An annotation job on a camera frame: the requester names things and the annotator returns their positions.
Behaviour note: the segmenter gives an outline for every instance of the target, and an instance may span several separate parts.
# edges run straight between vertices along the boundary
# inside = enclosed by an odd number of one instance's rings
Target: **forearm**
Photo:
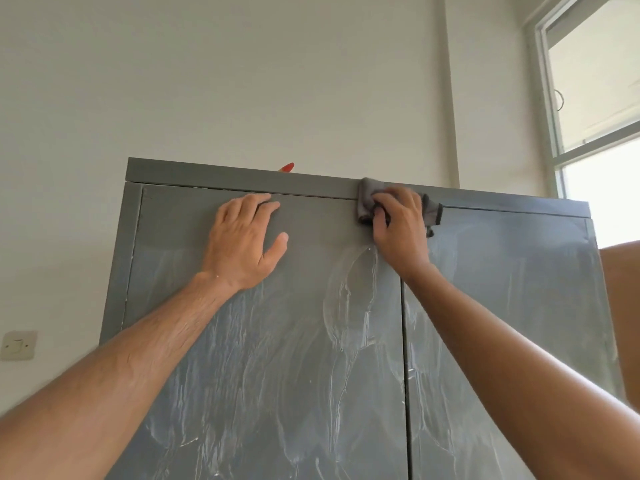
[[[101,479],[231,295],[202,274],[0,419],[0,477]]]
[[[640,477],[639,417],[428,265],[405,277],[485,408],[538,478]]]

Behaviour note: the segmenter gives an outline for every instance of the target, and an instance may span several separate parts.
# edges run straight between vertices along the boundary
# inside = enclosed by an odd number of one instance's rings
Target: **hand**
[[[271,249],[263,252],[269,218],[280,206],[279,202],[267,202],[270,198],[269,194],[249,194],[218,209],[202,272],[228,284],[233,293],[260,283],[287,250],[289,236],[283,232]]]
[[[422,200],[405,187],[389,187],[372,197],[391,217],[387,227],[385,211],[376,208],[373,239],[385,260],[407,280],[414,271],[429,265]]]

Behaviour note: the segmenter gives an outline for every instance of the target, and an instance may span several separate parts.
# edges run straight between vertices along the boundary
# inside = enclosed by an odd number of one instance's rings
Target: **window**
[[[600,247],[640,240],[618,215],[640,196],[640,0],[564,0],[532,32],[558,195],[589,202]]]

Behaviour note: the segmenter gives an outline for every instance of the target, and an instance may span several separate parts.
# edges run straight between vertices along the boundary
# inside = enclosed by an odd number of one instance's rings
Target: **cabinet door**
[[[429,241],[431,259],[462,291],[621,397],[590,224],[574,217],[447,209]],[[532,479],[410,290],[405,297],[413,478]]]
[[[124,326],[197,272],[240,195],[144,185]],[[407,478],[400,280],[354,201],[275,199],[287,254],[213,317],[108,478]]]

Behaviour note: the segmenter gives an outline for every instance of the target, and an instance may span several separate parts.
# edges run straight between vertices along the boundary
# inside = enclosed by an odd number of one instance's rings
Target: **window frame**
[[[551,196],[558,198],[566,198],[563,174],[565,166],[640,136],[640,120],[638,120],[605,135],[595,137],[569,151],[564,151],[553,72],[549,58],[547,31],[578,1],[581,0],[549,0],[526,27],[527,42],[534,69],[533,85],[538,101],[538,119],[542,128],[543,150],[547,163],[547,186]],[[580,23],[590,15],[591,13],[587,14]]]

